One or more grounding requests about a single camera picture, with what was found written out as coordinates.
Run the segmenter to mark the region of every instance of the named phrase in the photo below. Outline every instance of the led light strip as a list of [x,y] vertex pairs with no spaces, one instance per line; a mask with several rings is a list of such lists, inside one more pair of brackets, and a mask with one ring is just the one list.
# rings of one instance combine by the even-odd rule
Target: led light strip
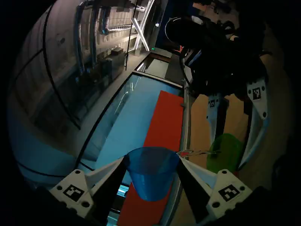
[[[145,23],[146,23],[146,20],[147,20],[147,17],[148,17],[148,14],[150,12],[150,9],[152,8],[153,6],[153,3],[154,3],[155,0],[150,0],[147,4],[147,7],[146,7],[146,10],[145,10],[145,14],[143,16],[143,19],[142,19],[142,22],[141,22],[141,30],[142,32],[144,31],[144,27],[145,27]],[[135,42],[135,45],[134,45],[134,49],[138,49],[138,45],[139,45],[139,42],[140,42],[140,38],[142,36],[139,35],[137,38],[136,38],[136,42]]]
[[146,50],[149,51],[149,47],[148,47],[148,45],[147,45],[147,43],[146,43],[146,41],[145,41],[145,38],[144,38],[144,36],[143,36],[143,34],[142,34],[142,30],[140,29],[139,24],[138,24],[136,18],[134,18],[134,19],[131,18],[131,21],[132,21],[134,27],[136,28],[136,30],[137,30],[137,32],[138,32],[138,35],[140,36],[143,45],[145,46]]

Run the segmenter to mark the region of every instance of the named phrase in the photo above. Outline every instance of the wall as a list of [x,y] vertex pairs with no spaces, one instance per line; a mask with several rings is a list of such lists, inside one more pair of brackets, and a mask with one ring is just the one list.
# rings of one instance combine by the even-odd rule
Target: wall
[[[38,172],[52,175],[68,175],[75,165],[75,157],[54,149],[38,140],[7,110],[7,126],[14,156],[21,164]],[[39,183],[56,184],[59,178],[41,176],[20,167],[24,177]]]

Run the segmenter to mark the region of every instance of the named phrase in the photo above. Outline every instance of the cable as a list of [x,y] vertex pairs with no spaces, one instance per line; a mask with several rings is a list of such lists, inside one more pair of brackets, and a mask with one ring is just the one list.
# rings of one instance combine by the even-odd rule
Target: cable
[[182,54],[180,54],[180,57],[179,57],[179,63],[180,63],[180,67],[181,67],[181,71],[182,71],[182,74],[188,84],[188,86],[190,86],[190,81],[188,80],[186,74],[185,74],[185,70],[184,70],[184,64],[183,64],[183,57],[182,57]]

